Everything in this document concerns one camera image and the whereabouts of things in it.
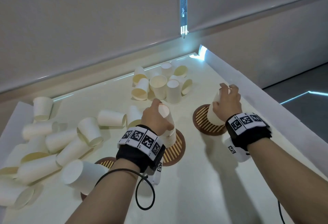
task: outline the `person's left hand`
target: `person's left hand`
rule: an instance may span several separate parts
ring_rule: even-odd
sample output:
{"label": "person's left hand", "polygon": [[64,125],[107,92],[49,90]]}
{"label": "person's left hand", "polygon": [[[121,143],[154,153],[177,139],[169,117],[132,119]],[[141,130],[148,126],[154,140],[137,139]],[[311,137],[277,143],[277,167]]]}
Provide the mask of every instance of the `person's left hand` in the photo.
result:
{"label": "person's left hand", "polygon": [[168,122],[158,111],[159,104],[162,103],[158,99],[154,99],[152,105],[143,111],[141,123],[153,130],[158,136],[164,134],[166,130],[173,130],[174,125]]}

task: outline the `round brown coaster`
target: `round brown coaster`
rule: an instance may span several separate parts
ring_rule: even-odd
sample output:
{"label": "round brown coaster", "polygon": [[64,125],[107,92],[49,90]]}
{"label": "round brown coaster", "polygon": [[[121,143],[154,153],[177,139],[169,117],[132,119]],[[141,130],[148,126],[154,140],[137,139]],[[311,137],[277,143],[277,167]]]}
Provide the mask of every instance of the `round brown coaster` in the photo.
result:
{"label": "round brown coaster", "polygon": [[[107,167],[108,169],[110,169],[113,166],[113,164],[115,164],[115,162],[116,162],[116,158],[114,158],[114,157],[104,157],[104,158],[98,160],[97,162],[95,162],[95,164],[100,164],[100,165],[103,165],[103,166]],[[85,194],[81,193],[82,201],[86,197],[87,196]]]}
{"label": "round brown coaster", "polygon": [[186,141],[182,133],[176,129],[176,141],[173,146],[166,148],[163,155],[163,166],[171,166],[182,159],[186,150]]}
{"label": "round brown coaster", "polygon": [[193,114],[194,125],[203,134],[211,136],[222,135],[227,131],[225,125],[216,126],[209,122],[207,119],[209,106],[210,104],[205,104],[195,110]]}

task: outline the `gray floor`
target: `gray floor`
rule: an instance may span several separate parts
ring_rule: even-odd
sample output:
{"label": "gray floor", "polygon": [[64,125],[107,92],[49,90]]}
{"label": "gray floor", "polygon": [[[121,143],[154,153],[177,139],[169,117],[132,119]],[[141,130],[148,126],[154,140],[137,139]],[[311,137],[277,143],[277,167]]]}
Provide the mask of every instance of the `gray floor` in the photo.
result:
{"label": "gray floor", "polygon": [[328,143],[328,64],[268,87],[264,91],[279,103],[289,100],[282,105]]}

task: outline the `hand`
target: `hand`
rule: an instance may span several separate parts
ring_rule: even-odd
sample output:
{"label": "hand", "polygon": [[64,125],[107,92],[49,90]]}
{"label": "hand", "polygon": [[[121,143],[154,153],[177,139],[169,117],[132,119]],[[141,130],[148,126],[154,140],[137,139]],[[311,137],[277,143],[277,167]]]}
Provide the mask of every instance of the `hand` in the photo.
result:
{"label": "hand", "polygon": [[225,83],[221,83],[220,86],[220,103],[217,101],[213,102],[213,112],[220,120],[226,122],[232,115],[240,114],[242,112],[240,94],[238,94],[239,88],[234,84],[229,86],[230,94],[228,86]]}
{"label": "hand", "polygon": [[153,130],[158,136],[164,134],[166,130],[173,130],[174,125],[168,122],[158,111],[159,104],[162,103],[158,99],[154,99],[152,105],[143,111],[141,123]]}

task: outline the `forearm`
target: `forearm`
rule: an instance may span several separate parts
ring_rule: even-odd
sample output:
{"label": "forearm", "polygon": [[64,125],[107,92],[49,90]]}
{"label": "forearm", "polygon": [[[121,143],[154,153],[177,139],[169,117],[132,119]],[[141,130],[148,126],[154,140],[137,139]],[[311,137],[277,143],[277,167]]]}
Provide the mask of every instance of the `forearm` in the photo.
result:
{"label": "forearm", "polygon": [[[140,172],[137,165],[119,159],[111,170],[127,168]],[[119,224],[124,223],[137,175],[117,171],[105,176],[68,219],[66,224]]]}
{"label": "forearm", "polygon": [[328,182],[264,138],[247,146],[268,186],[299,223],[328,223]]}

